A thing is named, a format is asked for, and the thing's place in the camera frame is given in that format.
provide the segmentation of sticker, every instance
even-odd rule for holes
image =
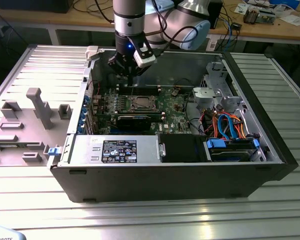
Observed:
[[[90,138],[90,144],[91,145],[93,145],[93,144],[102,144],[104,140],[105,140],[105,138],[102,137],[102,136],[92,136]]]
[[[137,141],[136,140],[104,140],[102,162],[112,163],[136,163]]]

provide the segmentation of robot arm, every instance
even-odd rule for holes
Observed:
[[[171,0],[156,2],[166,23],[160,24],[162,19],[151,0],[113,0],[116,53],[108,64],[118,75],[127,78],[129,86],[133,77],[144,73],[155,62],[152,46],[163,48],[166,42],[171,42],[171,36],[187,26],[172,43],[181,49],[195,50],[206,39],[210,28],[206,20],[209,0],[186,0],[177,9]]]

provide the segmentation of blue latch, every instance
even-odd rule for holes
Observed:
[[[79,119],[78,124],[81,126],[81,125],[85,124],[85,122],[82,119]]]
[[[206,142],[206,145],[208,147],[208,149],[212,149],[212,148],[226,148],[226,143],[224,140],[222,139],[209,139]]]
[[[76,132],[77,132],[78,134],[82,134],[82,133],[84,132],[84,129],[83,129],[81,126],[78,126],[78,127],[76,128]]]
[[[58,156],[62,154],[62,147],[58,146],[58,147],[50,147],[48,150],[48,155],[49,156]]]
[[[258,139],[253,139],[253,143],[257,149],[260,147],[260,143],[259,143]]]
[[[83,97],[83,102],[86,104],[86,103],[90,103],[90,97],[88,97],[87,95],[85,95]]]

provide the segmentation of wooden desk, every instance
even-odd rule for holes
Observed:
[[[256,23],[254,25],[245,24],[243,22],[243,15],[233,12],[238,3],[242,2],[240,0],[225,0],[225,8],[230,17],[234,19],[234,22],[242,24],[238,40],[300,44],[300,26],[294,26],[281,19],[276,19],[273,25],[261,23]],[[101,8],[110,7],[112,4],[113,3],[110,0],[108,3],[102,4]],[[79,2],[76,7],[85,11],[85,0]],[[108,23],[101,16],[79,12],[73,8],[66,14],[1,9],[0,14],[13,26],[47,29],[53,45],[60,44],[56,30],[114,32],[114,25]],[[110,19],[113,19],[114,17],[112,8],[105,10],[104,14]],[[214,45],[218,39],[224,38],[225,34],[227,34],[227,30],[222,21],[219,20],[216,29],[211,29],[209,31],[208,38],[210,38],[210,41],[208,48]]]

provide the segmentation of blue tab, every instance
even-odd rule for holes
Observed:
[[[76,132],[77,132],[78,134],[82,134],[82,133],[84,132],[84,129],[83,129],[81,126],[78,126],[78,127],[76,128]]]
[[[54,156],[57,153],[57,149],[55,147],[49,148],[48,155]]]
[[[211,140],[208,140],[206,142],[206,145],[207,145],[208,149],[212,149],[212,147],[213,147]]]
[[[211,148],[226,148],[226,142],[222,139],[209,139],[206,142],[208,149]]]
[[[48,155],[49,156],[58,156],[62,154],[62,147],[57,146],[57,147],[51,147],[49,148]]]
[[[260,143],[257,139],[253,139],[253,143],[257,149],[260,147]]]

